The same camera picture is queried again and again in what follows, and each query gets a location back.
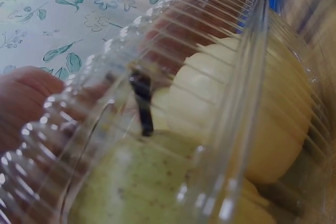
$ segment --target human hand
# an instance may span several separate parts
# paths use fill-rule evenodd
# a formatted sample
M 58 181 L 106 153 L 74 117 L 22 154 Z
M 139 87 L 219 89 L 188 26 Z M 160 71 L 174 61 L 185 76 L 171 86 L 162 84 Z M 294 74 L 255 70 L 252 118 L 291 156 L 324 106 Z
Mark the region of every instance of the human hand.
M 19 147 L 20 131 L 43 114 L 43 103 L 63 90 L 63 82 L 34 67 L 0 76 L 0 155 Z

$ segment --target ribbed plastic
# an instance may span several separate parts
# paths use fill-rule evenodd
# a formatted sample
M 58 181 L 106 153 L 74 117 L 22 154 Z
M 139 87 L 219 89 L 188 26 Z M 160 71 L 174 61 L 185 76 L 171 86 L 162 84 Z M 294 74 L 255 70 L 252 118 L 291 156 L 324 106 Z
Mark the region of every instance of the ribbed plastic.
M 0 222 L 323 223 L 313 56 L 268 6 L 166 0 L 107 41 L 2 157 Z

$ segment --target tablecloth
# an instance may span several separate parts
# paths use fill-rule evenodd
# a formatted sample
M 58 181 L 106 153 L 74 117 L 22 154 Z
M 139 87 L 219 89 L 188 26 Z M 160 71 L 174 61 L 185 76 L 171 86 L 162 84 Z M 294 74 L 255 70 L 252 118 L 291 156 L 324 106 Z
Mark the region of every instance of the tablecloth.
M 35 66 L 65 80 L 161 0 L 0 0 L 0 74 Z

